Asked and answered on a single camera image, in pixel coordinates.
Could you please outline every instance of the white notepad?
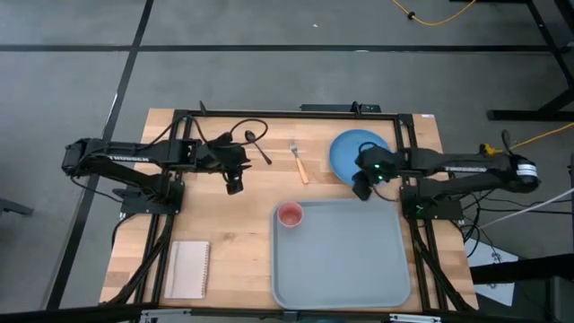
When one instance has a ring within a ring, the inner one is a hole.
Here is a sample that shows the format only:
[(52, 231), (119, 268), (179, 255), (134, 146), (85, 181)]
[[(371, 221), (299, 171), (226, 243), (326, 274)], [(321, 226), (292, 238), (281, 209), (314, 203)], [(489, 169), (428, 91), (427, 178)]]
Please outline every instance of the white notepad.
[(164, 297), (205, 298), (208, 264), (208, 241), (173, 241)]

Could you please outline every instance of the wooden table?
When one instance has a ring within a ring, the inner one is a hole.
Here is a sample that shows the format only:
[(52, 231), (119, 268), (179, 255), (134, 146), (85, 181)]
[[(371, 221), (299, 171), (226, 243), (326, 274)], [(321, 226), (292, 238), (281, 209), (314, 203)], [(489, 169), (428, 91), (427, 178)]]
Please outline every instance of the wooden table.
[[(142, 142), (150, 142), (170, 122), (173, 109), (150, 109), (143, 130)], [(418, 145), (441, 152), (439, 131), (432, 115), (413, 115)], [(240, 118), (197, 118), (205, 136), (215, 138), (229, 129)], [(341, 182), (328, 163), (328, 149), (335, 137), (352, 128), (363, 128), (379, 134), (396, 149), (393, 123), (381, 120), (326, 120), (268, 118), (269, 132), (259, 142), (273, 160), (265, 164), (255, 146), (246, 146), (253, 167), (243, 175), (245, 190), (228, 196), (222, 176), (218, 174), (184, 175), (187, 188), (180, 214), (176, 217), (172, 240), (209, 240), (212, 243), (207, 295), (203, 300), (167, 300), (161, 293), (161, 306), (207, 307), (234, 309), (278, 309), (271, 294), (270, 283), (270, 218), (274, 206), (283, 200), (325, 199), (353, 197), (351, 189)], [(247, 123), (234, 133), (236, 141), (243, 141), (245, 129), (260, 134), (263, 126)], [(198, 138), (193, 126), (192, 137)], [(408, 134), (403, 131), (408, 143)], [(310, 183), (301, 183), (288, 140), (299, 144), (300, 157), (309, 174)], [(137, 164), (135, 168), (156, 173), (151, 164)], [(397, 195), (400, 180), (393, 180), (381, 193)], [(115, 296), (142, 261), (150, 215), (137, 215), (117, 231), (116, 245), (109, 261), (100, 300)], [(465, 300), (478, 307), (473, 281), (462, 237), (448, 221), (434, 221), (434, 231), (440, 264), (450, 282)], [(367, 309), (372, 311), (422, 311), (413, 244), (407, 222), (401, 217), (404, 245), (411, 273), (412, 292), (408, 301), (396, 309)], [(148, 275), (144, 300), (151, 299), (152, 278)], [(437, 308), (436, 289), (431, 271), (426, 268), (431, 306)]]

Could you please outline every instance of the plastic tray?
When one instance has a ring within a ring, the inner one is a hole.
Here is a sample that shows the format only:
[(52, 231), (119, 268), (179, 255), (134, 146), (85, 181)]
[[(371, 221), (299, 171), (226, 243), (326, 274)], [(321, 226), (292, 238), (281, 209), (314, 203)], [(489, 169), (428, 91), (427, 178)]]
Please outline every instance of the plastic tray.
[(396, 207), (372, 198), (299, 202), (301, 223), (274, 209), (272, 291), (291, 310), (396, 307), (411, 280)]

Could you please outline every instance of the blue bowl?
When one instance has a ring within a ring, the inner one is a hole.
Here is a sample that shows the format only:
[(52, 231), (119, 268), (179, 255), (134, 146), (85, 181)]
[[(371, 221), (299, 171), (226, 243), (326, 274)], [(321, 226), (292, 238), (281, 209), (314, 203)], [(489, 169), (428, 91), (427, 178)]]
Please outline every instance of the blue bowl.
[[(388, 144), (383, 138), (363, 129), (345, 131), (331, 143), (331, 149), (329, 150), (331, 169), (340, 180), (350, 186), (353, 184), (352, 175), (360, 170), (355, 165), (355, 159), (359, 155), (359, 146), (365, 142), (372, 142), (389, 150)], [(370, 148), (370, 145), (365, 145), (362, 150), (368, 148)]]

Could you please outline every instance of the pink cup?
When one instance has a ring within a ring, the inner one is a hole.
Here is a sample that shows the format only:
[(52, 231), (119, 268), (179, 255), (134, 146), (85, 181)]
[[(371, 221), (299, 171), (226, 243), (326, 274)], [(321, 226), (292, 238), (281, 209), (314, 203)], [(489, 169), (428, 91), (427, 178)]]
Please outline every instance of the pink cup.
[(286, 228), (294, 228), (303, 219), (303, 208), (296, 202), (285, 202), (277, 210), (279, 222)]

